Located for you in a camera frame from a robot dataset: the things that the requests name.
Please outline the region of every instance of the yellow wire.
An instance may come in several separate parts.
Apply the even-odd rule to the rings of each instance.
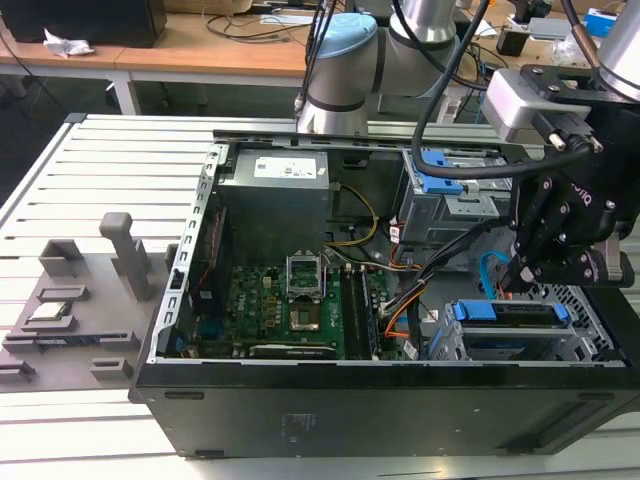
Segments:
[[[366,243],[373,238],[378,229],[378,216],[376,212],[373,210],[373,207],[369,203],[369,201],[362,196],[360,192],[358,192],[355,188],[350,185],[345,185],[344,183],[340,185],[340,188],[346,188],[347,190],[353,192],[353,194],[360,199],[362,203],[367,207],[369,212],[371,212],[371,217],[373,218],[373,225],[371,226],[371,230],[364,237],[359,238],[357,240],[349,240],[346,242],[326,242],[325,245],[330,247],[353,247],[355,245],[360,245],[362,243]]]

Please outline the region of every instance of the black computer case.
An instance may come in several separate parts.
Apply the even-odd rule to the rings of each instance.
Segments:
[[[216,139],[220,141],[221,135],[224,133],[216,133]],[[328,148],[332,142],[346,142],[344,137],[311,138],[307,142],[304,135],[286,141],[261,139],[258,134],[247,136],[244,132],[237,136],[243,140],[232,143],[228,150],[224,143],[219,144],[215,147],[219,150],[211,151],[207,158],[223,158],[219,164],[231,169],[225,152],[235,151],[242,142],[251,148],[276,142],[278,146]],[[375,141],[370,137],[366,145]],[[385,139],[384,148],[390,150],[397,141]],[[353,145],[361,147],[362,142],[358,139]],[[469,145],[456,148],[468,149]],[[509,153],[512,147],[497,148],[507,161],[521,158],[516,152]],[[382,175],[378,170],[397,165],[384,155],[372,160],[365,173],[348,169],[348,164],[332,155],[329,170],[333,178],[353,183],[368,174],[368,182],[362,180],[358,187],[371,198],[381,191],[372,179],[397,177],[390,171]],[[640,322],[615,288],[553,290],[560,302],[599,318],[613,342],[613,348],[603,351],[597,364],[586,368],[576,363],[551,366],[554,362],[536,367],[514,361],[465,366],[439,361],[274,362],[241,356],[216,360],[149,355],[161,344],[164,351],[170,351],[169,345],[182,344],[178,340],[180,324],[184,328],[192,324],[185,315],[192,304],[179,301],[188,296],[185,285],[189,283],[179,268],[188,272],[181,263],[190,261],[192,250],[187,242],[197,236],[199,216],[206,211],[208,199],[213,198],[207,190],[211,188],[207,172],[212,170],[213,162],[205,163],[193,215],[184,233],[187,247],[176,253],[173,275],[177,282],[167,290],[160,306],[158,334],[149,335],[145,341],[131,392],[132,399],[149,407],[179,455],[548,455],[611,419],[640,408]],[[224,170],[221,175],[230,171]],[[381,205],[378,202],[377,211],[384,211]],[[496,238],[487,238],[491,245],[499,245]],[[464,283],[462,278],[456,274],[434,278],[426,290],[426,305],[434,308],[438,304],[438,292],[448,297],[467,295],[465,288],[475,287],[473,281]],[[545,290],[540,295],[550,298],[556,295],[553,292]],[[175,330],[166,327],[172,321]],[[624,357],[616,357],[616,352],[623,352]],[[624,358],[623,365],[610,363],[616,358]]]
[[[167,17],[162,0],[0,0],[18,42],[42,42],[44,29],[69,40],[152,47]]]

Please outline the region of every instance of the sticker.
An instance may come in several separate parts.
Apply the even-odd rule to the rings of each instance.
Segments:
[[[66,345],[67,341],[66,340],[56,340],[54,338],[51,338],[51,339],[36,340],[36,343],[38,345]]]
[[[416,349],[416,347],[411,345],[411,342],[409,342],[409,340],[404,341],[404,347],[402,349],[411,360],[418,359],[418,350]]]
[[[422,323],[436,323],[438,321],[438,310],[427,310],[427,316],[422,319]]]
[[[317,423],[315,413],[285,413],[280,418],[280,438],[288,444],[313,439]]]
[[[392,243],[400,243],[400,228],[389,227],[389,237]]]
[[[316,160],[315,158],[260,157],[256,160],[253,176],[313,180],[316,178]]]

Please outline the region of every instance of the metal work table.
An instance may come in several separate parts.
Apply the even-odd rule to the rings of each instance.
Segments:
[[[0,209],[0,338],[42,273],[37,256],[48,239],[73,237],[83,253],[109,253],[111,244],[98,232],[100,219],[107,211],[128,211],[132,233],[144,239],[147,251],[164,251],[177,241],[214,128],[291,131],[293,124],[100,115],[65,123]],[[370,127],[372,134],[412,130],[406,123]],[[481,126],[433,126],[427,136],[495,141],[493,131]],[[632,239],[627,250],[638,251],[637,245]],[[640,450],[640,414],[618,417],[553,457],[185,461],[174,455],[146,406],[128,403],[125,390],[4,394],[0,445],[0,478],[6,479],[84,478],[88,469],[94,479],[555,478],[561,472],[572,472],[569,478],[640,478],[634,454]]]

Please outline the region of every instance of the wooden desk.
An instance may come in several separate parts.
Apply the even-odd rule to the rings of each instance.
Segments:
[[[476,12],[478,4],[479,1],[474,0],[473,4],[471,5],[470,11],[465,12],[467,16],[471,17]],[[487,13],[484,16],[484,19],[491,26],[498,29],[503,25],[510,24],[510,22],[507,20],[507,17],[513,13],[515,13],[515,7],[511,3],[507,2],[506,0],[498,0],[494,6],[489,7]],[[562,19],[567,17],[564,13],[551,12],[549,13],[549,15],[547,15],[546,18]],[[511,68],[520,68],[523,65],[530,63],[540,63],[543,65],[551,64],[551,49],[553,46],[553,42],[533,40],[529,38],[524,48],[522,49],[522,54],[519,57],[507,57],[500,55],[496,51],[496,43],[498,42],[499,35],[500,31],[498,31],[498,35],[494,35],[492,37],[474,37],[473,41],[484,48],[488,48],[500,58],[504,59],[504,61],[507,62],[507,65],[509,65],[509,67]],[[497,60],[496,58],[492,59],[491,57],[492,56],[486,52],[483,52],[481,55],[481,58],[483,60],[497,64],[500,63],[499,60]],[[474,61],[469,57],[469,55],[465,55],[463,57],[458,73],[464,78],[475,79],[476,65]]]
[[[258,18],[241,17],[234,22],[245,24]],[[226,19],[219,19],[213,25],[223,30]],[[227,33],[251,35],[279,28],[282,27],[255,22],[243,28],[231,27]],[[308,31],[308,27],[290,30],[303,45]],[[166,29],[155,47],[124,49],[116,60],[116,68],[302,78],[304,47],[285,32],[279,35],[289,41],[264,45],[240,43],[211,33],[200,15],[168,15]]]
[[[11,32],[7,30],[1,21],[0,31],[13,53],[18,56],[27,67],[48,66],[114,69],[116,59],[125,49],[125,47],[115,45],[92,45],[95,53],[91,55],[77,55],[69,58],[62,58],[51,53],[47,47],[41,43],[16,42],[13,39],[13,36],[11,36]],[[16,59],[13,58],[13,55],[11,55],[2,42],[0,42],[0,64],[18,65]]]
[[[477,1],[472,5],[472,12],[475,12]],[[513,7],[507,0],[497,0],[497,4],[487,11],[485,20],[499,27],[506,23],[507,15],[512,12]],[[563,16],[555,12],[550,14],[550,18]],[[256,18],[240,17],[234,22],[245,24]],[[220,19],[214,25],[222,30],[226,21]],[[240,28],[231,27],[228,33],[247,35],[278,28],[277,25],[255,22]],[[308,27],[291,31],[293,37],[303,44],[307,33]],[[298,87],[305,69],[304,47],[293,40],[265,45],[235,42],[209,32],[202,17],[194,14],[167,15],[166,29],[154,48],[97,45],[93,46],[96,49],[94,54],[68,59],[53,55],[41,44],[16,43],[6,30],[5,38],[34,75],[110,80],[115,86],[122,113],[130,115],[140,113],[133,86],[135,81]],[[495,52],[497,36],[476,40]],[[550,45],[551,42],[529,40],[522,56],[503,58],[513,67],[526,63],[549,63]],[[491,61],[488,57],[486,52],[482,56]],[[24,75],[26,72],[0,45],[0,74],[3,73]],[[475,63],[468,55],[463,57],[459,74],[470,80],[476,78]]]

